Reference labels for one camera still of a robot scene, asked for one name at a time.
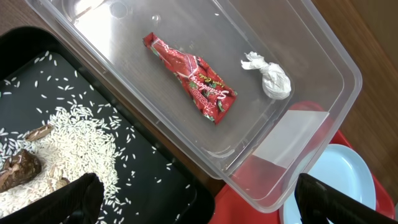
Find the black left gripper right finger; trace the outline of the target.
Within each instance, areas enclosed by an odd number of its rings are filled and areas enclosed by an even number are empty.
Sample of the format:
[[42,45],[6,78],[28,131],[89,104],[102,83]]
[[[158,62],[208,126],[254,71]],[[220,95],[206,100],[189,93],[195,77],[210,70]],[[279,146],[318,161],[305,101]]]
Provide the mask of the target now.
[[298,176],[294,195],[303,224],[397,224],[305,173]]

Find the white tissue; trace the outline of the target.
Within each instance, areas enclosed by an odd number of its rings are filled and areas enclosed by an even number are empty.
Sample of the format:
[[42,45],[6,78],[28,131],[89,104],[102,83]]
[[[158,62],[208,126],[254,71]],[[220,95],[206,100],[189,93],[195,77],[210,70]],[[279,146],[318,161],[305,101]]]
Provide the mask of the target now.
[[262,88],[271,99],[284,100],[292,91],[290,78],[277,63],[266,62],[256,52],[245,53],[246,61],[241,60],[244,70],[259,70],[262,74]]

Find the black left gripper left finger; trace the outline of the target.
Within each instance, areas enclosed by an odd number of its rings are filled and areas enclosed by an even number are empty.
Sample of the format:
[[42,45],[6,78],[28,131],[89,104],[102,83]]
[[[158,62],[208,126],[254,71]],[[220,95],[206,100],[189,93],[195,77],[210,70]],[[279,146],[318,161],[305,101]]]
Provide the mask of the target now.
[[1,224],[95,224],[104,200],[104,184],[86,173],[40,200],[1,218]]

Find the red snack wrapper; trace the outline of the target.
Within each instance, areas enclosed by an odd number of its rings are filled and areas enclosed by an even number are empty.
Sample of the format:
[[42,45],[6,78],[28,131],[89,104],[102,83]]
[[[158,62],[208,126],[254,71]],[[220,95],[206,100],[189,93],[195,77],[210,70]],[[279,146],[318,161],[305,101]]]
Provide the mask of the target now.
[[238,94],[206,61],[169,47],[152,32],[143,43],[176,76],[204,117],[215,124],[225,117]]

